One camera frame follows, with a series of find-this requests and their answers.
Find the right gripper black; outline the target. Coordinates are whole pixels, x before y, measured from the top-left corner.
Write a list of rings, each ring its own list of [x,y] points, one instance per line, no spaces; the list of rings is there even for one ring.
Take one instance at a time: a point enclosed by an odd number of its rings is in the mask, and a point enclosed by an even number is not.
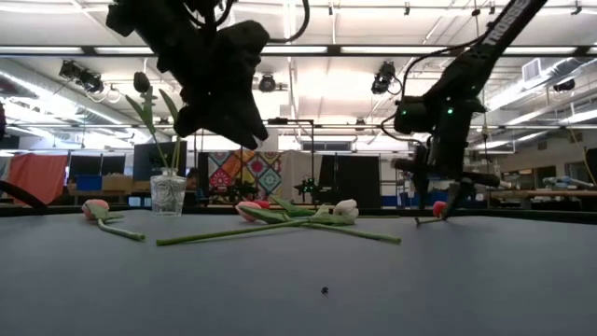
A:
[[[392,166],[400,171],[411,173],[419,195],[419,209],[425,209],[428,201],[429,177],[439,177],[485,186],[498,186],[499,177],[492,174],[474,173],[464,170],[464,156],[467,142],[452,142],[433,138],[426,145],[417,145],[414,158],[394,159]],[[469,184],[454,182],[449,186],[449,197],[441,218],[448,219],[458,203],[469,194]]]

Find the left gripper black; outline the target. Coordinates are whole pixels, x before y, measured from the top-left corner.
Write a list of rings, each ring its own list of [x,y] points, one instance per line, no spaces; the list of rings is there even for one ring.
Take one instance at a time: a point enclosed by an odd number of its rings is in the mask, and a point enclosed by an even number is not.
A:
[[[182,32],[167,40],[159,53],[158,68],[169,72],[181,86],[184,103],[174,122],[179,136],[201,126],[228,140],[256,149],[269,138],[252,90],[261,51],[270,35],[256,21],[242,21],[208,36],[202,31]],[[202,116],[198,103],[214,99]]]

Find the white artificial tulip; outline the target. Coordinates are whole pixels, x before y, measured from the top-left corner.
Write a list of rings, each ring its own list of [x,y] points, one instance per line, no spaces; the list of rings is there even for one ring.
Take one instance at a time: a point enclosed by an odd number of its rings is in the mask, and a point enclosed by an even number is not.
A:
[[[330,227],[352,226],[355,224],[355,221],[359,215],[359,209],[355,200],[341,201],[332,207],[322,205],[314,212],[309,212],[307,209],[301,208],[299,208],[298,210],[291,210],[290,208],[288,208],[282,212],[276,212],[270,209],[256,208],[241,204],[237,206],[237,209],[240,211],[241,215],[247,215],[251,218],[254,218],[255,220],[262,221],[264,222],[264,225],[249,229],[220,231],[200,235],[189,235],[171,239],[162,239],[157,240],[156,245],[179,245],[183,243],[197,242],[215,238],[224,238],[260,231],[297,228],[312,224]]]

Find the pink artificial tulip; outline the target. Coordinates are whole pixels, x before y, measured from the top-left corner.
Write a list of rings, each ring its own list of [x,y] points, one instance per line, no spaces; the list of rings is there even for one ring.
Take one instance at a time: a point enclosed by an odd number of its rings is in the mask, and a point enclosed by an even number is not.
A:
[[[111,227],[109,222],[121,219],[123,215],[111,212],[109,205],[105,201],[87,200],[81,206],[81,210],[85,218],[92,221],[101,231],[136,242],[144,242],[146,240],[146,236],[142,233]]]
[[[354,230],[352,229],[352,226],[355,224],[356,218],[330,215],[329,213],[324,214],[322,210],[311,217],[287,217],[285,215],[275,214],[264,210],[257,210],[255,207],[247,205],[238,205],[237,208],[241,214],[248,215],[255,220],[260,220],[270,225],[277,225],[280,228],[303,227],[314,230],[334,231],[359,238],[397,245],[402,243],[402,239],[397,236]]]

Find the clear glass vase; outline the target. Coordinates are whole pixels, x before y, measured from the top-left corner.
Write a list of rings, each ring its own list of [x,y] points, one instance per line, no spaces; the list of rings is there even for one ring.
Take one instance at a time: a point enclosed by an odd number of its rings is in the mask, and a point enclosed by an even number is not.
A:
[[[174,168],[161,169],[150,177],[151,207],[157,217],[180,217],[186,194],[187,180]]]

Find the row of blue bins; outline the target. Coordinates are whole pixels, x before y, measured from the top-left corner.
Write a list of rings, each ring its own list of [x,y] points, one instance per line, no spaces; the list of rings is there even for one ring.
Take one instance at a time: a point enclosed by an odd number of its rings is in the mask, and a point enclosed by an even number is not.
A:
[[[383,195],[383,207],[417,207],[419,205],[419,196],[413,192],[401,192],[397,195]]]

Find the colourful patchwork quilt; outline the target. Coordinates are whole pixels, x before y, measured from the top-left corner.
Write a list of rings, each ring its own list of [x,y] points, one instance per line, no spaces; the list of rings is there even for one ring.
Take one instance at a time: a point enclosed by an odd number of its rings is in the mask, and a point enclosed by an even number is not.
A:
[[[213,203],[267,200],[282,183],[278,152],[234,151],[208,155],[209,199]]]

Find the large black monitor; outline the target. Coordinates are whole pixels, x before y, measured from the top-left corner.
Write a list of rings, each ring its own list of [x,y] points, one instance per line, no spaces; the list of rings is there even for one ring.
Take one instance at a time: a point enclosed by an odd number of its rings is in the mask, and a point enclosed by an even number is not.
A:
[[[149,181],[151,176],[170,175],[185,176],[187,169],[187,142],[181,141],[176,152],[175,142],[163,142],[135,145],[133,150],[133,180]]]

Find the black panel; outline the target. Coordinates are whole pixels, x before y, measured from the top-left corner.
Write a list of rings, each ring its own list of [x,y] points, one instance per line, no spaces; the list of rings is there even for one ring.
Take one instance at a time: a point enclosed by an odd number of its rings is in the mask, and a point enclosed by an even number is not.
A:
[[[380,208],[378,157],[325,155],[319,173],[317,201],[338,203],[354,199],[359,208]]]

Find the background robot with green lights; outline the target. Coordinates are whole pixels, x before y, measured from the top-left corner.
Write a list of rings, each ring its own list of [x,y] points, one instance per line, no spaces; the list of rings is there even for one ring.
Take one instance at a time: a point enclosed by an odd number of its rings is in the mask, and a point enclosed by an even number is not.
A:
[[[298,195],[303,201],[306,200],[306,196],[309,195],[313,201],[316,200],[321,187],[316,184],[313,177],[307,176],[301,180],[298,185],[294,186],[294,189],[298,191]]]

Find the cardboard box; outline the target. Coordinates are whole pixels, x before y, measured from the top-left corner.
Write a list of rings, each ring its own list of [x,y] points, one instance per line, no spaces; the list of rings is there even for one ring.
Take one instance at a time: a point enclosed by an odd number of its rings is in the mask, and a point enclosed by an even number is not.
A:
[[[128,175],[104,175],[102,177],[102,191],[130,192],[133,187],[133,179]]]

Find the wooden background table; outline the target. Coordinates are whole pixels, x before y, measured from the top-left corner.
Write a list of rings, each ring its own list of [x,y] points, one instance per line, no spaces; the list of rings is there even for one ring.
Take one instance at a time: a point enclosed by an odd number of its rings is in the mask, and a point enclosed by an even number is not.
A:
[[[597,197],[597,190],[494,190],[491,197],[497,199],[527,199],[533,197]]]

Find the dark background screens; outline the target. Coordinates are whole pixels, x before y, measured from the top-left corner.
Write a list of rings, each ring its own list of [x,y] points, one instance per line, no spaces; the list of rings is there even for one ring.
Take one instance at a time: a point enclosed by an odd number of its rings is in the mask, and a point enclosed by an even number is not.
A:
[[[122,175],[124,167],[124,156],[72,156],[69,175]]]

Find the blue storage bin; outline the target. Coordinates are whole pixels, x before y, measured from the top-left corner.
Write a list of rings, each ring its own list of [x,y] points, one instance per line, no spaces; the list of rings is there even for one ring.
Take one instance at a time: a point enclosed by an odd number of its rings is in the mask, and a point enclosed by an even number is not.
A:
[[[101,175],[77,175],[77,191],[101,191],[103,188],[103,177]]]

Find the white air vent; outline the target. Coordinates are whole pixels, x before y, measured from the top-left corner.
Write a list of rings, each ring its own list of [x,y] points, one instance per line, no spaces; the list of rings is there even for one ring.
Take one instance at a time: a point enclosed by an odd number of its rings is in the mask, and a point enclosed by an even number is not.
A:
[[[531,81],[537,80],[542,77],[542,72],[542,60],[540,58],[534,58],[521,67],[522,81],[524,83],[530,83]]]

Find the blue table mat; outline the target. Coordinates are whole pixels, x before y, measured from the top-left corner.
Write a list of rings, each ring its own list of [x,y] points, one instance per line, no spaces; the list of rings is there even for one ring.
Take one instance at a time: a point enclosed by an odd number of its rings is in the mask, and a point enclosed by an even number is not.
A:
[[[361,218],[398,245],[237,216],[0,218],[0,336],[597,336],[597,226]]]

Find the orange cloth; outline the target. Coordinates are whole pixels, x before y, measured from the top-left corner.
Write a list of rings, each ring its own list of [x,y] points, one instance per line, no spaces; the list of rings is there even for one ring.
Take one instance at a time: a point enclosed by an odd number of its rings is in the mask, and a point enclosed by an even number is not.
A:
[[[48,205],[62,194],[67,161],[64,155],[15,156],[10,162],[8,182]]]

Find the black metal stand frame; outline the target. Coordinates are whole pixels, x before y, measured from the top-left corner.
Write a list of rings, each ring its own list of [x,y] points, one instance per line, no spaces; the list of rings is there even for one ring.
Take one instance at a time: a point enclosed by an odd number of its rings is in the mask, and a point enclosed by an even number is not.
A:
[[[310,122],[313,119],[275,117],[264,119],[263,124]],[[314,203],[309,195],[303,201],[294,189],[301,180],[311,176],[317,181],[321,157],[314,152],[315,129],[267,129],[269,138],[259,143],[257,151],[278,152],[282,155],[282,183],[276,194],[294,203]]]

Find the thin black frame bar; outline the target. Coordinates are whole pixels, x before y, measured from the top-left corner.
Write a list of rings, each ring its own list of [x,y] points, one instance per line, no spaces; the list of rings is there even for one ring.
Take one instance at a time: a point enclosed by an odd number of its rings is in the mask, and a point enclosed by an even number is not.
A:
[[[287,124],[268,124],[265,125],[266,129],[322,129],[322,130],[380,130],[381,124],[365,124],[365,125],[354,125],[354,124],[311,124],[310,122],[289,122]],[[157,124],[154,126],[157,130],[173,130],[173,125]],[[556,125],[471,125],[470,130],[481,131],[487,130],[532,130],[532,131],[551,131],[551,130],[597,130],[597,124],[556,124]]]

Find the frame bar with light strips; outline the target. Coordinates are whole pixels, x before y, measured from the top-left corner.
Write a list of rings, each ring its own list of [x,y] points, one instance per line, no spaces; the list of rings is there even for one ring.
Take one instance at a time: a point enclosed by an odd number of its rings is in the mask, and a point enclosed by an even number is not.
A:
[[[262,50],[266,57],[454,57],[460,51],[446,46],[427,45],[268,45]],[[0,46],[4,57],[153,57],[144,46]],[[597,57],[597,45],[590,46],[513,46],[505,57]]]

